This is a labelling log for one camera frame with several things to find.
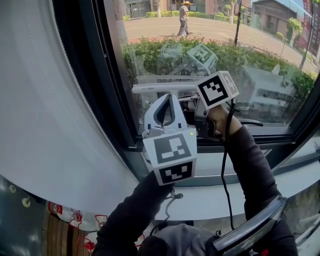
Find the green shrub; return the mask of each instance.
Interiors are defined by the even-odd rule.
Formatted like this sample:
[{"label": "green shrub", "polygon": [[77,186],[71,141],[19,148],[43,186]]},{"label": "green shrub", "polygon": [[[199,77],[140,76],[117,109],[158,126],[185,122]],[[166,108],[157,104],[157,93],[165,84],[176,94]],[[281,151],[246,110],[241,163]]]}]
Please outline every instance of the green shrub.
[{"label": "green shrub", "polygon": [[[158,12],[157,11],[148,11],[145,13],[145,15],[147,18],[154,18],[154,17],[158,17]],[[179,11],[173,10],[172,16],[179,16]],[[161,11],[161,17],[171,17],[171,11],[170,10]]]},{"label": "green shrub", "polygon": [[238,16],[233,15],[233,24],[237,24],[238,23]]},{"label": "green shrub", "polygon": [[214,15],[206,14],[203,12],[197,12],[197,11],[189,11],[188,15],[189,15],[189,17],[212,19],[212,20],[215,18]]},{"label": "green shrub", "polygon": [[314,62],[314,58],[309,52],[306,54],[306,58],[309,59],[312,63]]},{"label": "green shrub", "polygon": [[[123,57],[127,74],[131,85],[136,84],[137,72],[135,68],[134,54],[142,56],[144,59],[144,68],[156,75],[168,75],[176,67],[177,58],[159,58],[161,56],[161,47],[166,43],[179,42],[182,45],[183,59],[188,60],[187,51],[204,42],[204,38],[199,37],[168,37],[163,41],[148,39],[146,37],[140,38],[139,42],[131,43],[123,48]],[[284,122],[290,122],[295,117],[297,112],[303,106],[310,91],[314,87],[316,73],[304,72],[297,67],[296,64],[288,62],[284,58],[279,58],[278,55],[269,52],[262,52],[247,47],[236,47],[233,43],[225,42],[220,43],[210,40],[204,43],[210,50],[212,50],[218,57],[216,64],[217,71],[229,71],[231,76],[235,78],[241,77],[243,74],[243,65],[253,67],[256,69],[271,72],[273,68],[279,64],[279,75],[290,75],[292,85],[295,88],[295,93],[292,101],[283,113],[282,117]],[[251,116],[252,119],[259,119],[259,116]],[[274,117],[261,117],[270,122],[274,122]]]},{"label": "green shrub", "polygon": [[153,18],[153,17],[157,17],[158,13],[156,11],[147,11],[145,15],[147,18]]},{"label": "green shrub", "polygon": [[275,33],[275,37],[280,39],[280,40],[283,40],[284,39],[284,35],[281,33],[281,32],[277,32]]},{"label": "green shrub", "polygon": [[224,9],[227,11],[227,13],[230,13],[231,5],[230,5],[230,4],[226,4],[226,5],[224,6]]},{"label": "green shrub", "polygon": [[297,31],[298,35],[301,35],[302,26],[301,26],[300,22],[296,18],[288,19],[288,27],[290,27],[290,28],[294,29],[295,31]]},{"label": "green shrub", "polygon": [[229,17],[221,16],[221,15],[216,15],[215,16],[216,21],[222,21],[222,22],[229,22]]},{"label": "green shrub", "polygon": [[128,21],[130,18],[131,18],[130,15],[122,16],[122,19],[123,19],[124,22]]}]

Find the person walking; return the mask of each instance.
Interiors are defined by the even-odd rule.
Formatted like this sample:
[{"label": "person walking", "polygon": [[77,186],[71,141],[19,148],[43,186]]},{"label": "person walking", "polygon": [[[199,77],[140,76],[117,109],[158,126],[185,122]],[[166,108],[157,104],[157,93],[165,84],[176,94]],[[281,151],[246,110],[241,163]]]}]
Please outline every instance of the person walking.
[{"label": "person walking", "polygon": [[186,35],[189,35],[189,28],[188,28],[188,8],[189,6],[192,6],[193,3],[190,3],[189,1],[185,1],[181,3],[182,5],[179,8],[179,19],[180,19],[180,30],[177,36],[182,36],[185,32]]}]

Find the road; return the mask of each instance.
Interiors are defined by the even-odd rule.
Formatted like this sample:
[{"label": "road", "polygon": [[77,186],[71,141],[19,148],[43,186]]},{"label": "road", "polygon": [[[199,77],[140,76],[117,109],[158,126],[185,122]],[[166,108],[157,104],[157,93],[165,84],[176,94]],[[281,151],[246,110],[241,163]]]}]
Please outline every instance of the road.
[{"label": "road", "polygon": [[[138,38],[142,36],[163,39],[173,34],[176,35],[179,31],[180,23],[178,17],[155,17],[129,20],[124,23],[124,26],[129,43],[133,43],[137,42]],[[228,22],[195,17],[189,17],[188,26],[193,36],[221,41],[233,40],[237,27],[236,24]],[[299,52],[288,45],[284,46],[284,43],[280,40],[244,24],[240,25],[238,42],[279,55],[282,54],[282,57],[297,65],[300,65],[302,60],[302,55]],[[303,68],[313,72],[316,70],[316,67],[307,60]]]}]

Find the window glass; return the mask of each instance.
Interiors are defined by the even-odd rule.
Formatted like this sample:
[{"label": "window glass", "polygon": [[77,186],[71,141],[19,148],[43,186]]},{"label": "window glass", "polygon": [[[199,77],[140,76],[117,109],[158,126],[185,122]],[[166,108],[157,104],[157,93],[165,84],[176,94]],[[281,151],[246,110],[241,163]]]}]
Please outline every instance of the window glass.
[{"label": "window glass", "polygon": [[306,156],[313,156],[314,154],[320,154],[320,130],[318,130],[285,164],[303,160]]},{"label": "window glass", "polygon": [[119,1],[113,7],[141,124],[161,95],[192,95],[194,84],[216,71],[229,71],[239,90],[236,115],[265,125],[288,125],[314,86],[316,2],[313,21],[311,0],[242,0],[241,7],[236,0],[194,0],[188,17],[178,0]]}]

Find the hand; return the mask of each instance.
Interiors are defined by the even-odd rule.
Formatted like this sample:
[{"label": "hand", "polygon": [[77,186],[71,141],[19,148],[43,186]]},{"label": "hand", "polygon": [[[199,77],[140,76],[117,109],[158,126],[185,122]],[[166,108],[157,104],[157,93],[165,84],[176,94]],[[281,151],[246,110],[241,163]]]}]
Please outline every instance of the hand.
[{"label": "hand", "polygon": [[[226,110],[225,107],[218,105],[210,109],[210,112],[207,116],[209,119],[215,122],[215,129],[222,134],[223,138],[226,138],[226,123],[228,114],[229,111]],[[242,124],[239,122],[239,120],[235,116],[232,116],[229,135],[231,136],[235,134],[238,130],[240,130],[241,127]]]}]

